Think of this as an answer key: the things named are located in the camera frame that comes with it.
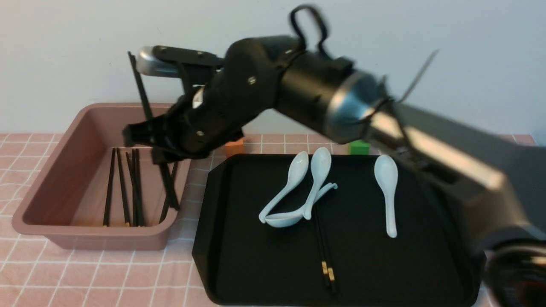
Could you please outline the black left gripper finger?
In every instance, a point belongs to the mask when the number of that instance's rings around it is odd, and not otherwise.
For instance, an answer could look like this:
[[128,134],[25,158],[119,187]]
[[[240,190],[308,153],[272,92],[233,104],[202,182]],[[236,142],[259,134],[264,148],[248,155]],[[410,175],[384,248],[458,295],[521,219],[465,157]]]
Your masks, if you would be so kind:
[[154,141],[153,127],[148,121],[136,124],[128,124],[122,130],[122,139],[125,147],[135,147],[137,145],[153,146]]

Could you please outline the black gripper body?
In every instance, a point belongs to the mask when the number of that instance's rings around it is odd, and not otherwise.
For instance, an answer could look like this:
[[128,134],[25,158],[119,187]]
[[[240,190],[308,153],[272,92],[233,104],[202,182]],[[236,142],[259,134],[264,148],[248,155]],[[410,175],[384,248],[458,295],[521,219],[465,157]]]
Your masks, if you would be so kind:
[[273,74],[223,70],[202,90],[202,103],[192,107],[185,95],[164,115],[148,124],[149,144],[180,159],[203,159],[242,137],[244,125],[273,107]]

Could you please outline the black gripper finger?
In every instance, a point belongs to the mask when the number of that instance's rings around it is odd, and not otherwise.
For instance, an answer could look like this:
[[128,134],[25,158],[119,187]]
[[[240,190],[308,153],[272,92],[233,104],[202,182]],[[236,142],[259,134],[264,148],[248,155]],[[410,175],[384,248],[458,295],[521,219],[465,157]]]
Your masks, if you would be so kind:
[[161,148],[151,148],[151,160],[154,165],[167,165],[174,162],[180,162],[187,159],[188,155],[185,152],[165,151]]

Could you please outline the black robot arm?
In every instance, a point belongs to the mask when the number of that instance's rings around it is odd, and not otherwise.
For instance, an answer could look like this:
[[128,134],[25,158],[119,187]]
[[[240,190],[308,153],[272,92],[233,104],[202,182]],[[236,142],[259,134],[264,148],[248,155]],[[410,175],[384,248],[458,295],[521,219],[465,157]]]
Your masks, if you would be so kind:
[[502,307],[545,305],[545,148],[515,144],[407,105],[436,52],[396,99],[347,58],[332,58],[317,6],[289,14],[295,36],[245,38],[225,57],[146,46],[129,56],[145,121],[122,131],[154,163],[204,159],[275,109],[337,144],[362,140],[457,200],[456,227],[472,253],[491,250],[484,281]]

